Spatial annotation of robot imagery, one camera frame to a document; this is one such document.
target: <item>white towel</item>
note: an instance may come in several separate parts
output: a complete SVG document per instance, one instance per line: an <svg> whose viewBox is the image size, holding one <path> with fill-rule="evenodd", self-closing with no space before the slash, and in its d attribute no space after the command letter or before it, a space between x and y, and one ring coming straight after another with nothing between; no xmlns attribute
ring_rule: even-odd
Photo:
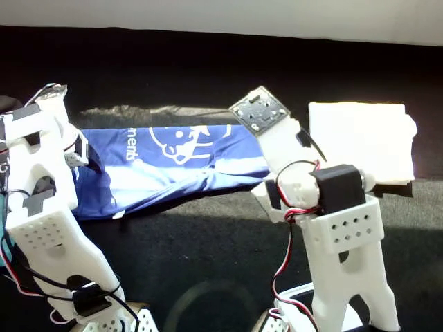
<svg viewBox="0 0 443 332"><path fill-rule="evenodd" d="M311 102L309 121L327 166L353 164L372 173L378 184L414 179L411 147L417 126L403 104Z"/></svg>

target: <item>dark floor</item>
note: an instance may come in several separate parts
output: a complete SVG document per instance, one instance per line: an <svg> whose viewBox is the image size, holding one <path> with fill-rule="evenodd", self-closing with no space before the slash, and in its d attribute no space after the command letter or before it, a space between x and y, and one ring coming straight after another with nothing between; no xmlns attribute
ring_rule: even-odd
<svg viewBox="0 0 443 332"><path fill-rule="evenodd" d="M386 270L403 329L441 330L443 48L0 27L0 51L0 95L27 100L47 82L68 84L66 107L80 128L235 123L226 107L259 85L306 127L311 101L403 102L419 130L413 158L420 180L413 199L387 195L381 202ZM212 291L185 310L177 331L247 331L271 305L269 279L287 241L285 226L271 224L248 192L173 202L82 228L122 277L127 299L149 302L164 332L171 332L163 327L180 296L204 282ZM281 288L309 281L299 233L295 247ZM43 300L16 294L6 278L0 289L5 330L66 331L51 325Z"/></svg>

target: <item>white wire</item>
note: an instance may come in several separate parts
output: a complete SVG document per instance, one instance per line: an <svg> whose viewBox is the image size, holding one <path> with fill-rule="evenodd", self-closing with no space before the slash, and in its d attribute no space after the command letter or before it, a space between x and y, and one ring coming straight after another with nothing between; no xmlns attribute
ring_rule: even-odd
<svg viewBox="0 0 443 332"><path fill-rule="evenodd" d="M42 91L43 91L44 89L51 88L52 86L55 86L55 85L59 85L59 84L57 84L57 83L48 83L48 84L46 84L45 86L43 86L40 90L38 90L38 91L37 91L37 92L31 97L31 99L28 100L28 102L25 104L24 107L27 107L31 102L33 102L33 101L39 96L39 94L42 93Z"/></svg>
<svg viewBox="0 0 443 332"><path fill-rule="evenodd" d="M17 287L17 290L19 291L20 294L23 294L23 295L26 295L26 296L42 297L42 295L40 295L40 294L29 293L29 292L26 292L25 290L22 290L21 287L20 287L19 282L17 281L17 279L15 279L14 273L11 271L9 265L6 263L6 259L3 256L3 253L1 252L1 250L0 250L0 256L3 259L3 261L5 262L5 267L6 267L6 269L9 272L10 277L8 279L10 279L10 280L12 280L14 282L14 284Z"/></svg>
<svg viewBox="0 0 443 332"><path fill-rule="evenodd" d="M51 311L51 313L49 314L49 319L51 320L52 323L56 324L56 325L65 325L68 324L70 322L70 320L64 320L63 322L59 322L58 320L55 320L53 317L53 314L57 311L57 309L54 309Z"/></svg>

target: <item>hole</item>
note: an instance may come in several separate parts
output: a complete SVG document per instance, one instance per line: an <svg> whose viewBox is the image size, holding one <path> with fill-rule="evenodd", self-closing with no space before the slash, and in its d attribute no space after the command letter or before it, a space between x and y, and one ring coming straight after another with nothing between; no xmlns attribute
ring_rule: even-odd
<svg viewBox="0 0 443 332"><path fill-rule="evenodd" d="M361 296L354 295L353 297L351 297L349 304L352 308L355 309L357 313L359 313L363 325L368 325L370 320L369 308L365 301L361 298Z"/></svg>
<svg viewBox="0 0 443 332"><path fill-rule="evenodd" d="M60 259L66 254L66 249L60 244L52 245L53 247L46 249L49 257Z"/></svg>
<svg viewBox="0 0 443 332"><path fill-rule="evenodd" d="M348 257L349 257L349 251L343 251L338 254L338 260L340 261L340 263L346 261Z"/></svg>

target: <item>blue fabric with print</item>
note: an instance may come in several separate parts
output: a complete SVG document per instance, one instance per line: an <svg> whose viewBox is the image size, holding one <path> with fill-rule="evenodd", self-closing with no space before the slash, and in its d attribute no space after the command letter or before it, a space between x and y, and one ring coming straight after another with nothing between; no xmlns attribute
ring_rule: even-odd
<svg viewBox="0 0 443 332"><path fill-rule="evenodd" d="M79 220L134 212L196 192L254 185L268 174L240 125L85 129L105 172L75 175Z"/></svg>

